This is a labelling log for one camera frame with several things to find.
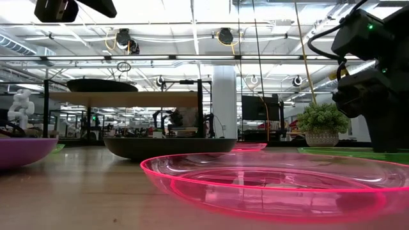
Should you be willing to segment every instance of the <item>purple bowl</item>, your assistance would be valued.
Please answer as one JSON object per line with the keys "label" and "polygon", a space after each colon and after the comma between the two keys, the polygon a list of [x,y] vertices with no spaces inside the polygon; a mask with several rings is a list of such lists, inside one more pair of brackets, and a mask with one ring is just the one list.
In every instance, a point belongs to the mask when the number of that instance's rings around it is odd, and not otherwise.
{"label": "purple bowl", "polygon": [[47,156],[57,144],[50,138],[0,139],[0,170],[13,169],[34,163]]}

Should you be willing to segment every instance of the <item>white plant pot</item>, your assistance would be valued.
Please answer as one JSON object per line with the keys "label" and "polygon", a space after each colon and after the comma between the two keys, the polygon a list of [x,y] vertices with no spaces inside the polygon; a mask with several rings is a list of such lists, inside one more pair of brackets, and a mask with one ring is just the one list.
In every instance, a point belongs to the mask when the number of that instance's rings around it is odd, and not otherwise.
{"label": "white plant pot", "polygon": [[335,131],[306,132],[305,139],[310,147],[334,147],[338,144],[339,136]]}

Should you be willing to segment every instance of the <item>black round tray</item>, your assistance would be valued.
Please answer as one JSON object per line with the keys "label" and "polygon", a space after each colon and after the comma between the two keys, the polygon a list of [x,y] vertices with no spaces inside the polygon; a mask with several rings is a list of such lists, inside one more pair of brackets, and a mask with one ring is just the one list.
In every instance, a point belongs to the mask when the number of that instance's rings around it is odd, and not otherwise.
{"label": "black round tray", "polygon": [[104,138],[109,151],[132,160],[182,153],[226,153],[233,149],[236,141],[227,138]]}
{"label": "black round tray", "polygon": [[71,92],[138,92],[135,86],[113,80],[75,79],[66,85]]}

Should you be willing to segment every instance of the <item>pink plastic bowl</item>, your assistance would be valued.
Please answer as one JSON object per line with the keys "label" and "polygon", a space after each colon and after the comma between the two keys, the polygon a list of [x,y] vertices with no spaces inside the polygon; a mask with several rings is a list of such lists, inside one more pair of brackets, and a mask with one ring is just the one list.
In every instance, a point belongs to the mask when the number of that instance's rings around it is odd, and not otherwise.
{"label": "pink plastic bowl", "polygon": [[232,151],[260,151],[267,143],[236,143]]}
{"label": "pink plastic bowl", "polygon": [[0,139],[0,170],[13,169],[34,163],[47,156],[57,144],[51,138]]}
{"label": "pink plastic bowl", "polygon": [[196,153],[151,158],[141,167],[168,194],[255,219],[346,222],[393,215],[409,204],[409,166],[361,158]]}

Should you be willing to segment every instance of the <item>wooden shelf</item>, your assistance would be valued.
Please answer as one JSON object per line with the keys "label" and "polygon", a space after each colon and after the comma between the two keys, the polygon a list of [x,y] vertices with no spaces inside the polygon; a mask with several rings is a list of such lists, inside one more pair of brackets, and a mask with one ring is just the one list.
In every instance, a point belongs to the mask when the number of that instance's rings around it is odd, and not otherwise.
{"label": "wooden shelf", "polygon": [[50,99],[86,107],[197,107],[196,92],[55,92]]}

